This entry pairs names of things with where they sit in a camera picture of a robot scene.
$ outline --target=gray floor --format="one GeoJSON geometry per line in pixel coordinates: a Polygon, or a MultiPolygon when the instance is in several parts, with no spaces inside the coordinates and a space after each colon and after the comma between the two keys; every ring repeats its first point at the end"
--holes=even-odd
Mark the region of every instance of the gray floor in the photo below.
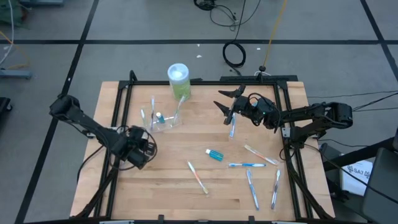
{"type": "MultiPolygon", "coordinates": [[[[93,0],[68,0],[63,7],[37,7],[25,26],[16,29],[16,39],[72,39],[83,32],[93,0]]],[[[386,40],[398,39],[398,3],[394,0],[367,1],[386,40]]],[[[244,18],[256,0],[248,0],[244,18]]],[[[242,1],[218,0],[237,15],[242,1]]],[[[242,26],[239,39],[268,39],[282,1],[262,0],[253,18],[242,26]]],[[[215,12],[215,19],[225,20],[215,12]]],[[[0,25],[10,35],[10,28],[0,25]]],[[[88,39],[232,39],[235,33],[211,23],[209,13],[184,0],[102,0],[99,2],[88,39]]],[[[289,0],[276,39],[376,40],[360,1],[289,0]]],[[[20,45],[31,57],[31,80],[0,80],[0,96],[12,98],[14,110],[0,129],[0,216],[2,223],[15,221],[22,199],[50,124],[49,105],[61,92],[77,45],[20,45]]],[[[139,80],[166,80],[169,65],[181,62],[191,78],[218,80],[234,75],[222,58],[223,44],[85,45],[69,94],[77,97],[82,109],[94,114],[101,82],[127,79],[133,69],[139,80]]],[[[240,69],[253,75],[264,60],[267,45],[244,45],[246,64],[240,69]]],[[[398,57],[398,45],[389,45],[398,57]]],[[[231,61],[239,51],[227,49],[231,61]]],[[[13,50],[7,67],[24,58],[13,50]]],[[[331,96],[370,91],[398,90],[395,78],[380,45],[293,45],[272,46],[267,71],[273,75],[298,75],[308,96],[331,96]]],[[[352,106],[385,95],[333,98],[352,106]]],[[[309,98],[310,103],[319,102],[309,98]]],[[[398,98],[389,98],[370,108],[393,107],[398,98]]],[[[346,144],[372,144],[389,138],[398,124],[397,111],[367,111],[354,114],[354,126],[331,130],[326,138],[346,144]]],[[[343,152],[354,150],[330,142],[343,152]]],[[[58,124],[45,161],[26,222],[67,218],[76,188],[76,172],[83,160],[86,139],[73,128],[58,124]]]]}

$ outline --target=wooden tabletop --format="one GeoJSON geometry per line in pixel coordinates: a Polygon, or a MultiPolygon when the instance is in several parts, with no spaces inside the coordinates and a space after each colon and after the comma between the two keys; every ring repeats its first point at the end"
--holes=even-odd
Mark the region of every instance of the wooden tabletop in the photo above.
{"type": "MultiPolygon", "coordinates": [[[[303,83],[288,82],[288,86],[292,108],[307,106],[303,83]]],[[[118,82],[102,84],[94,119],[103,126],[111,125],[117,87],[118,82]]],[[[219,94],[218,90],[235,90],[237,87],[192,86],[192,95],[181,109],[183,124],[162,133],[154,133],[159,150],[156,158],[142,170],[132,169],[119,173],[113,219],[154,220],[159,214],[165,215],[166,220],[247,220],[250,215],[254,215],[256,220],[295,219],[284,163],[279,165],[281,177],[275,210],[271,210],[277,170],[275,166],[267,164],[267,167],[251,169],[259,200],[259,211],[256,211],[254,205],[246,168],[228,167],[230,162],[265,162],[245,150],[245,144],[267,157],[278,160],[279,151],[282,149],[280,129],[274,134],[273,130],[268,130],[263,125],[255,127],[249,119],[241,116],[237,116],[234,139],[228,137],[230,126],[223,124],[223,114],[213,100],[229,106],[232,99],[219,94]],[[206,149],[215,149],[223,153],[223,161],[210,158],[205,153],[206,149]],[[203,193],[187,166],[187,161],[196,168],[201,181],[210,192],[209,196],[203,193]]],[[[275,101],[271,86],[247,86],[245,95],[252,92],[275,101]]],[[[152,95],[155,96],[156,111],[167,113],[173,111],[178,104],[172,98],[169,86],[133,86],[128,125],[142,126],[140,109],[150,106],[152,95]]],[[[280,95],[282,107],[285,109],[282,91],[280,95]]],[[[309,122],[301,121],[296,125],[303,126],[309,122]]],[[[317,146],[316,140],[313,139],[309,139],[307,144],[317,146]]],[[[97,140],[89,140],[85,157],[99,146],[97,140]]],[[[320,154],[310,147],[302,149],[301,152],[309,190],[325,211],[334,216],[320,154]]],[[[83,168],[71,215],[80,212],[98,189],[103,160],[104,151],[101,151],[83,168]]],[[[301,214],[305,217],[302,194],[299,188],[297,189],[301,214]]],[[[107,201],[106,192],[102,214],[105,213],[107,201]]]]}

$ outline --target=wooden table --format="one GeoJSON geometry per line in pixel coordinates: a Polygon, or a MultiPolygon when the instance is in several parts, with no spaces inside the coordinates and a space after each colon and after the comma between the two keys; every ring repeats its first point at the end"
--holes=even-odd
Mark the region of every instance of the wooden table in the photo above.
{"type": "MultiPolygon", "coordinates": [[[[308,105],[302,82],[288,82],[288,86],[292,108],[308,105]]],[[[103,126],[111,125],[117,87],[118,82],[102,84],[94,119],[103,126]]],[[[213,100],[230,105],[232,99],[219,94],[218,90],[235,90],[237,87],[192,86],[191,98],[183,104],[181,110],[183,124],[164,133],[154,134],[159,148],[156,158],[142,170],[132,169],[119,173],[113,219],[155,220],[159,214],[165,215],[166,220],[247,220],[250,215],[254,215],[256,220],[295,219],[284,163],[279,165],[282,174],[275,210],[271,210],[270,205],[276,167],[268,164],[265,168],[251,169],[259,211],[254,206],[246,169],[228,168],[230,162],[264,163],[261,158],[245,150],[245,144],[275,159],[279,159],[279,151],[282,149],[280,129],[274,134],[273,130],[268,130],[263,125],[255,127],[249,119],[241,116],[237,117],[234,139],[228,137],[230,126],[223,124],[223,114],[213,100]],[[222,152],[224,160],[218,162],[210,158],[205,153],[206,149],[222,152]],[[196,168],[202,182],[210,191],[208,197],[188,168],[187,160],[196,168]]],[[[271,86],[247,86],[245,95],[252,92],[258,92],[275,101],[271,86]]],[[[143,106],[150,106],[151,95],[155,95],[157,111],[174,110],[177,106],[178,102],[172,98],[169,86],[134,86],[128,125],[142,126],[139,111],[143,106]]],[[[301,121],[296,125],[303,126],[309,122],[301,121]]],[[[317,146],[313,139],[309,139],[307,144],[317,146]]],[[[85,157],[99,146],[97,140],[89,140],[85,157]]],[[[320,154],[310,147],[301,152],[308,188],[326,212],[334,216],[320,154]]],[[[104,151],[101,151],[83,168],[71,215],[80,212],[97,190],[103,160],[104,151]]],[[[297,189],[301,214],[305,217],[302,194],[297,189]]],[[[102,214],[105,213],[107,201],[106,192],[102,214]]]]}

